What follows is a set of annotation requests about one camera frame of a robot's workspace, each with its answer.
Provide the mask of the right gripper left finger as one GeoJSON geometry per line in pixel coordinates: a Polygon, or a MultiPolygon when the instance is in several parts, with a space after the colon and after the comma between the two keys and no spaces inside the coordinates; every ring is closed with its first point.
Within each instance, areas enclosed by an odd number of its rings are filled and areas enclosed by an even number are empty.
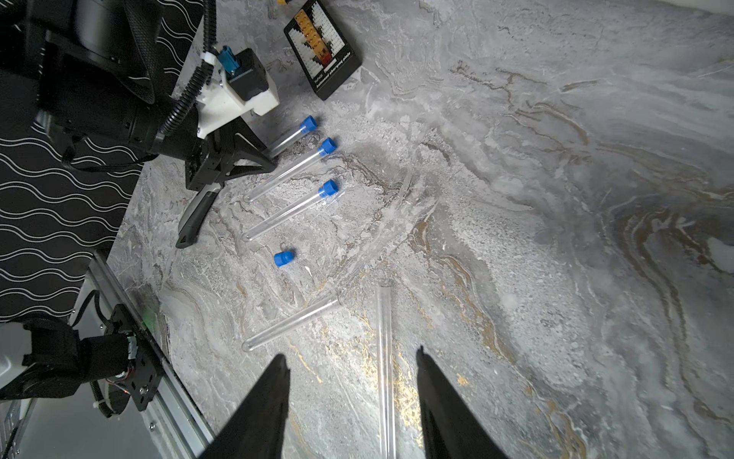
{"type": "Polygon", "coordinates": [[[286,356],[277,354],[199,458],[281,458],[290,389],[286,356]]]}

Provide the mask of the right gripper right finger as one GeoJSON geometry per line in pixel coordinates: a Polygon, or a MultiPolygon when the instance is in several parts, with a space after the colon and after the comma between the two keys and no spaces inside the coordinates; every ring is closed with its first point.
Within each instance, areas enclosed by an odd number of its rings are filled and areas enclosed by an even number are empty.
{"type": "Polygon", "coordinates": [[[508,458],[421,346],[417,386],[426,458],[508,458]]]}

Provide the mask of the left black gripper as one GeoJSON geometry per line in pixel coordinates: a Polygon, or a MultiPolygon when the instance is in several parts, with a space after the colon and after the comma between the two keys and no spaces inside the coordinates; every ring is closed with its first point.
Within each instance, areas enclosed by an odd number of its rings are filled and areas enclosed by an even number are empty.
{"type": "Polygon", "coordinates": [[[199,141],[185,161],[185,187],[199,192],[179,222],[177,249],[186,249],[198,241],[204,219],[224,188],[224,182],[275,171],[277,162],[267,155],[266,149],[265,143],[241,118],[199,141]]]}

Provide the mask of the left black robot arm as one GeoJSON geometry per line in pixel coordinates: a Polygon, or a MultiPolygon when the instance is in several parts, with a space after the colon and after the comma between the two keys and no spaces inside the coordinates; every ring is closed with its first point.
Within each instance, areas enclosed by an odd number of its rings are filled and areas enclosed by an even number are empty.
{"type": "Polygon", "coordinates": [[[185,165],[195,198],[177,247],[196,243],[225,184],[275,170],[245,122],[277,107],[275,84],[252,50],[217,43],[217,10],[203,5],[203,49],[179,97],[162,87],[156,1],[5,1],[1,5],[1,120],[36,120],[76,169],[76,147],[103,137],[185,165]]]}

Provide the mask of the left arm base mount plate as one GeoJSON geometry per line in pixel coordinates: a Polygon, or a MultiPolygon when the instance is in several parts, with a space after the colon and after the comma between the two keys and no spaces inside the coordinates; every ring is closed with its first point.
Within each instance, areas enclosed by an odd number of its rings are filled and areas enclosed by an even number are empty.
{"type": "Polygon", "coordinates": [[[138,411],[145,411],[158,394],[164,376],[162,361],[148,332],[122,303],[117,304],[106,327],[107,335],[124,335],[128,341],[128,367],[112,379],[114,386],[130,396],[138,411]]]}

